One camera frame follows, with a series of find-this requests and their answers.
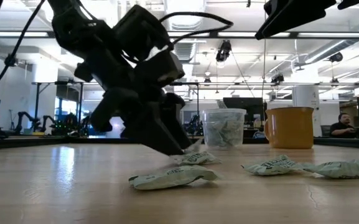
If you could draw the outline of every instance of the man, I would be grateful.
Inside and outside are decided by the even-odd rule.
[[[347,113],[340,113],[338,123],[331,125],[330,137],[332,138],[356,138],[355,128],[350,126],[351,119]]]

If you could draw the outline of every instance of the table surface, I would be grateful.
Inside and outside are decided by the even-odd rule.
[[[138,191],[128,178],[173,167],[167,156],[128,144],[0,149],[0,223],[359,223],[359,179],[257,177],[240,167],[281,154],[316,164],[359,159],[359,149],[258,144],[210,152],[223,163],[206,167],[224,179]]]

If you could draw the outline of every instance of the clear plastic cup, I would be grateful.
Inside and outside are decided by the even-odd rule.
[[[236,147],[243,143],[243,109],[215,109],[202,112],[204,141],[208,147]]]

